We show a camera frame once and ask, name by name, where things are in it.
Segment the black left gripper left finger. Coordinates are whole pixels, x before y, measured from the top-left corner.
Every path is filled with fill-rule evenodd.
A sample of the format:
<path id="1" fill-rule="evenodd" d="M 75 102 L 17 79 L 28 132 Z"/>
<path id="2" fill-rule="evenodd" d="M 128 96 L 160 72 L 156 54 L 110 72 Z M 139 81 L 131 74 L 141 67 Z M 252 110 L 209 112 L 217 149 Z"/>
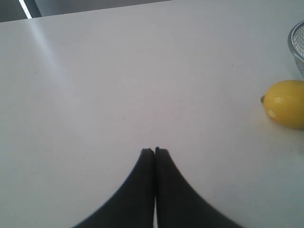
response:
<path id="1" fill-rule="evenodd" d="M 152 228 L 155 206 L 155 155 L 142 149 L 128 178 L 96 212 L 77 228 Z"/>

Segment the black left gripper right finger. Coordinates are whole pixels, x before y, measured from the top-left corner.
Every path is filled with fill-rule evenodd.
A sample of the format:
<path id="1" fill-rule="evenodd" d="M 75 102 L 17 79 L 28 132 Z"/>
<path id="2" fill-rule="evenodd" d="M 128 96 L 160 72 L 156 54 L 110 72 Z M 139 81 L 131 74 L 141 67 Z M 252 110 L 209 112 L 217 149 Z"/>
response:
<path id="1" fill-rule="evenodd" d="M 239 228 L 185 180 L 168 150 L 155 149 L 156 211 L 160 228 Z"/>

